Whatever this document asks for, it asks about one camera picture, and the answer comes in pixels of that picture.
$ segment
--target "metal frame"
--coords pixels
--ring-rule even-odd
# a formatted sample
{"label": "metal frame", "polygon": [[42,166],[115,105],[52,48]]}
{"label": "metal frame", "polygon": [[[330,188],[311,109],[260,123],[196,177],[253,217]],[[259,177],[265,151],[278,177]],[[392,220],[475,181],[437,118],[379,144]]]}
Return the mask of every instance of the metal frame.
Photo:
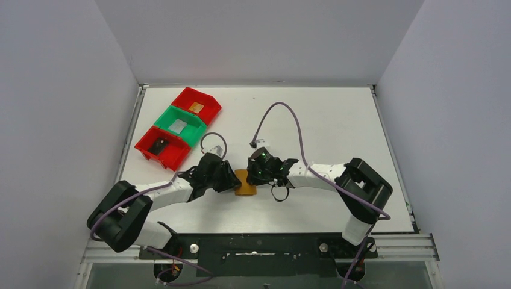
{"label": "metal frame", "polygon": [[[133,108],[133,113],[131,117],[130,126],[128,128],[127,136],[124,142],[124,147],[122,148],[121,157],[119,160],[119,168],[115,177],[115,182],[118,182],[122,176],[122,172],[124,171],[124,165],[127,159],[127,153],[131,146],[131,141],[133,137],[133,132],[135,130],[135,126],[140,114],[140,108],[142,107],[142,102],[145,96],[146,89],[149,87],[183,87],[183,86],[191,86],[191,87],[339,87],[338,85],[323,85],[323,84],[311,84],[311,85],[290,85],[285,84],[284,82],[272,82],[268,85],[194,85],[194,84],[141,84],[139,88],[139,92],[136,98],[135,106]],[[387,140],[387,145],[389,146],[390,154],[392,157],[392,161],[394,163],[394,168],[398,175],[398,180],[400,182],[401,189],[403,191],[403,195],[405,201],[407,202],[408,211],[410,214],[410,218],[412,223],[415,225],[415,217],[413,215],[413,209],[410,204],[408,195],[406,193],[406,189],[404,188],[403,179],[401,177],[401,172],[398,167],[398,163],[395,158],[395,154],[392,149],[392,144],[390,143],[387,130],[385,128],[380,108],[378,106],[377,96],[374,90],[374,85],[369,85],[371,89],[371,93],[373,96],[374,104],[376,106],[376,110],[378,112],[378,116],[380,118],[380,123],[383,128],[383,132],[385,134],[385,138]],[[372,234],[371,236],[375,238],[376,247],[378,250],[378,258],[376,259],[367,259],[366,262],[391,262],[391,261],[424,261],[426,264],[426,268],[428,271],[428,275],[431,280],[431,286],[433,289],[443,289],[442,277],[438,268],[439,256],[436,250],[436,245],[433,240],[432,234],[419,234],[418,229],[416,228],[417,234],[385,234],[378,233]],[[74,289],[85,289],[87,287],[87,282],[89,280],[90,272],[92,269],[93,263],[155,263],[155,264],[165,264],[171,263],[171,260],[140,260],[139,259],[139,250],[138,246],[131,246],[129,249],[122,253],[116,253],[111,248],[109,248],[105,243],[98,243],[90,241],[87,244],[85,249],[85,253],[82,257],[79,271],[77,272],[77,280],[75,282]],[[188,260],[192,263],[196,263],[197,260]],[[337,259],[338,262],[349,261],[348,259]]]}

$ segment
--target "bolt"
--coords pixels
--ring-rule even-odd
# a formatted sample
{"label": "bolt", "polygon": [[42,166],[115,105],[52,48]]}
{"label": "bolt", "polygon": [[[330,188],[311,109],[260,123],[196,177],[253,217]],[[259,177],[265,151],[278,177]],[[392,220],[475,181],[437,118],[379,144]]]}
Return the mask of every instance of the bolt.
{"label": "bolt", "polygon": [[199,245],[191,244],[190,245],[190,253],[196,254],[197,252],[199,252]]}
{"label": "bolt", "polygon": [[325,244],[325,243],[322,243],[321,245],[319,245],[319,250],[323,253],[326,253],[328,252],[328,245]]}

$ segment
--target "brown object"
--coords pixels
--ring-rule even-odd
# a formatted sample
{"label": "brown object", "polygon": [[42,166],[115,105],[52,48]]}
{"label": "brown object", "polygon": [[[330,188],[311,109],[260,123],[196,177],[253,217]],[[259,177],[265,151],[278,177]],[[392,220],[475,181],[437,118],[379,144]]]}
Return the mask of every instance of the brown object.
{"label": "brown object", "polygon": [[234,194],[236,196],[253,196],[257,194],[257,189],[255,185],[249,185],[246,182],[246,177],[248,176],[247,170],[235,170],[234,174],[241,181],[241,187],[235,189]]}

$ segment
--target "wall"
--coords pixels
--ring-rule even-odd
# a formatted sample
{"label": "wall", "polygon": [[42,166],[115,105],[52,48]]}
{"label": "wall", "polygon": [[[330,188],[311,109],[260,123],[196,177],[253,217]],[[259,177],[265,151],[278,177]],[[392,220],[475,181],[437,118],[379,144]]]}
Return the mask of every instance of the wall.
{"label": "wall", "polygon": [[447,288],[511,288],[511,2],[426,0],[378,102]]}
{"label": "wall", "polygon": [[375,84],[424,0],[96,0],[139,80]]}
{"label": "wall", "polygon": [[0,280],[69,288],[137,83],[93,0],[0,4]]}

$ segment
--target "plastic storage bin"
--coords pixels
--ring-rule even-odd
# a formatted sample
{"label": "plastic storage bin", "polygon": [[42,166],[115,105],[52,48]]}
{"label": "plastic storage bin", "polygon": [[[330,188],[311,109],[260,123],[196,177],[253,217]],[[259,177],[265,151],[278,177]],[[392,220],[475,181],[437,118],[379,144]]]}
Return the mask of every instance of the plastic storage bin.
{"label": "plastic storage bin", "polygon": [[209,125],[222,109],[214,97],[190,87],[186,87],[172,105],[197,115],[206,125]]}
{"label": "plastic storage bin", "polygon": [[207,129],[207,125],[198,116],[172,105],[154,125],[182,138],[190,147],[199,142]]}
{"label": "plastic storage bin", "polygon": [[155,160],[164,169],[176,171],[191,150],[181,138],[152,126],[135,145],[147,160]]}

